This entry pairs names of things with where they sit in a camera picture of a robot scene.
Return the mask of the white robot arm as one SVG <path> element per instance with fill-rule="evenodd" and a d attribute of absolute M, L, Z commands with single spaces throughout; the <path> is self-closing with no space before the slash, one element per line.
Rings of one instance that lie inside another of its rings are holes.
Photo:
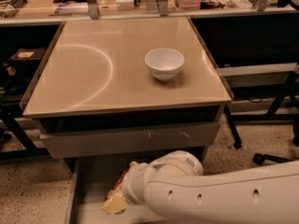
<path fill-rule="evenodd" d="M 130 163 L 101 209 L 108 215 L 146 205 L 166 218 L 211 224 L 299 224 L 299 161 L 204 175 L 191 153 Z"/>

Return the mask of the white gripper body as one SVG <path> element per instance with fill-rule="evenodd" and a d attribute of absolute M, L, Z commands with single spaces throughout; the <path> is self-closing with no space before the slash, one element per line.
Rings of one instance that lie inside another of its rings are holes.
<path fill-rule="evenodd" d="M 121 192 L 125 200 L 131 204 L 145 203 L 144 191 L 146 184 L 155 174 L 156 169 L 148 163 L 132 161 L 121 182 Z"/>

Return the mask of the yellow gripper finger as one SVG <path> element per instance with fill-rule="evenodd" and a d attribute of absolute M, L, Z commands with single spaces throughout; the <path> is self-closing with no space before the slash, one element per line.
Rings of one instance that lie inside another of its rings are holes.
<path fill-rule="evenodd" d="M 101 209 L 107 215 L 116 215 L 118 213 L 122 213 L 127 207 L 129 203 L 123 197 L 122 192 L 120 190 L 116 192 L 110 193 L 104 203 L 101 206 Z"/>

